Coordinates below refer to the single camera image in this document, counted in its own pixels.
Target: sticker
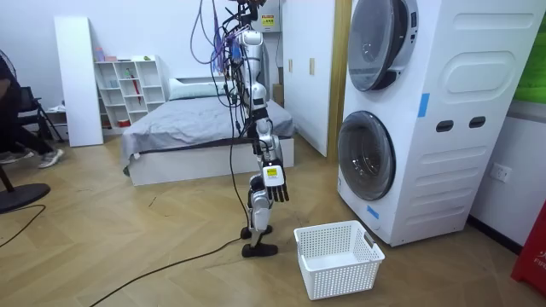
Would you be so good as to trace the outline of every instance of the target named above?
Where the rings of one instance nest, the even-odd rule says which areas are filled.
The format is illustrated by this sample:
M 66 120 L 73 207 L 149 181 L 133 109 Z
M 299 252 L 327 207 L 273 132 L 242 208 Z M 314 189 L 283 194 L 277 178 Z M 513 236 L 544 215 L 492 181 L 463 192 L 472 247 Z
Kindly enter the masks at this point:
M 419 105 L 419 113 L 417 114 L 418 118 L 427 115 L 428 98 L 430 98 L 430 93 L 423 93 L 421 95 L 421 104 Z
M 276 169 L 267 170 L 267 176 L 276 176 Z
M 368 209 L 366 209 L 371 215 L 373 215 L 375 218 L 379 219 L 379 213 L 377 213 L 372 207 L 368 206 Z
M 262 15 L 262 26 L 275 26 L 275 16 Z

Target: white shelf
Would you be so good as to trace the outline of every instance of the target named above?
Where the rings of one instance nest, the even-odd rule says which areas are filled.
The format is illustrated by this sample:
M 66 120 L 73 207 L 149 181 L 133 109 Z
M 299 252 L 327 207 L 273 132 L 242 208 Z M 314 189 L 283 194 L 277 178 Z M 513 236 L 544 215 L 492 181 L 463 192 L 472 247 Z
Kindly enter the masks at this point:
M 126 128 L 116 127 L 120 120 L 129 119 L 134 124 L 165 103 L 166 79 L 160 59 L 156 55 L 148 57 L 152 60 L 145 61 L 144 55 L 137 55 L 131 61 L 94 63 L 101 117 L 106 121 L 107 116 L 113 127 L 103 130 L 104 135 L 123 133 Z

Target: mattress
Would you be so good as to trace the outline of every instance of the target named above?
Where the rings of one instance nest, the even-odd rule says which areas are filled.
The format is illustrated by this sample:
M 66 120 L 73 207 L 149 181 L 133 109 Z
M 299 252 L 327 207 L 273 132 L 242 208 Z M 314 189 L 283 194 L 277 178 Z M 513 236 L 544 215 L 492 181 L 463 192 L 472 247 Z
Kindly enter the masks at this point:
M 268 101 L 267 111 L 275 135 L 293 136 L 290 113 L 274 101 Z M 126 165 L 133 154 L 231 144 L 229 109 L 216 96 L 169 101 L 125 130 L 121 142 Z

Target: power outlet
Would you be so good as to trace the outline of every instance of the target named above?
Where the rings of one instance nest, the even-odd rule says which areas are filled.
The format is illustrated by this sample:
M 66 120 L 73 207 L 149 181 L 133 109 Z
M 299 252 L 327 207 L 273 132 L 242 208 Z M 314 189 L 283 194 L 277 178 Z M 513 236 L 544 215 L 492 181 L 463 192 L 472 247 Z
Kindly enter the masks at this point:
M 500 165 L 498 163 L 493 163 L 493 166 L 491 167 L 491 171 L 489 172 L 489 176 L 493 179 L 497 179 L 500 182 L 508 182 L 508 179 L 510 178 L 510 173 L 512 172 L 512 169 Z

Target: stacked washer dryer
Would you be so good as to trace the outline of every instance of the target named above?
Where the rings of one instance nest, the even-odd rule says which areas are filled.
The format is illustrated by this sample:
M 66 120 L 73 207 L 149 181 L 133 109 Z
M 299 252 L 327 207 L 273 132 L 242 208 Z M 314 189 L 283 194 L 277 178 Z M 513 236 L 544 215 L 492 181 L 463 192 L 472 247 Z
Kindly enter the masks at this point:
M 391 246 L 462 230 L 544 0 L 353 0 L 338 190 Z

